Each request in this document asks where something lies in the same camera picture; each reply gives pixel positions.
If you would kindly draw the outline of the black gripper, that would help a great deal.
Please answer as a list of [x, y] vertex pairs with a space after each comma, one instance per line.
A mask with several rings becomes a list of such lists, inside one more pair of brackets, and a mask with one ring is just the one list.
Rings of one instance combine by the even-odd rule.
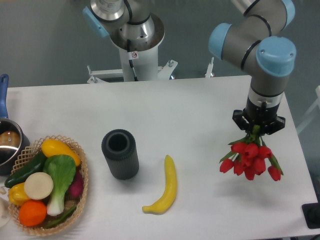
[[262, 128], [262, 135], [272, 135], [285, 128], [286, 118], [278, 116], [283, 93], [266, 96], [249, 88], [244, 110], [235, 109], [232, 119], [242, 131], [249, 131], [254, 125]]

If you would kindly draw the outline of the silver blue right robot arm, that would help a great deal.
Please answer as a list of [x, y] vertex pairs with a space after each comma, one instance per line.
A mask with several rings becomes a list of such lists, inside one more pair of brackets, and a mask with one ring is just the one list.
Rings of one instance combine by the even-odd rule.
[[295, 17], [291, 0], [234, 0], [244, 21], [237, 26], [221, 23], [208, 40], [209, 51], [220, 60], [250, 75], [246, 106], [234, 110], [232, 119], [247, 133], [259, 127], [261, 135], [271, 135], [285, 127], [277, 114], [297, 50], [292, 41], [278, 34]]

